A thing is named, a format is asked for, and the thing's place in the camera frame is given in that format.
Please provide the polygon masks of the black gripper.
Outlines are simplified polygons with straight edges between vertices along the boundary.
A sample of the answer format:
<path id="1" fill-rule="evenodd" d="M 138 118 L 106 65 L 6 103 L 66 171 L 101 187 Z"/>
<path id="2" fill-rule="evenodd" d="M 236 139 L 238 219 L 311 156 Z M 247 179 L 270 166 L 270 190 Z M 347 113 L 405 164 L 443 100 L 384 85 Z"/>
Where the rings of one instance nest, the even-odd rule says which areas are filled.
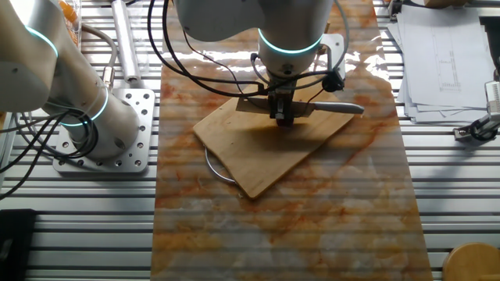
<path id="1" fill-rule="evenodd" d="M 270 76 L 269 86 L 273 87 L 281 84 L 286 79 L 278 76 Z M 270 99 L 270 118 L 271 119 L 293 119 L 293 112 L 291 109 L 292 99 L 295 93 L 295 80 L 289 81 L 284 85 L 277 87 L 268 93 Z"/>

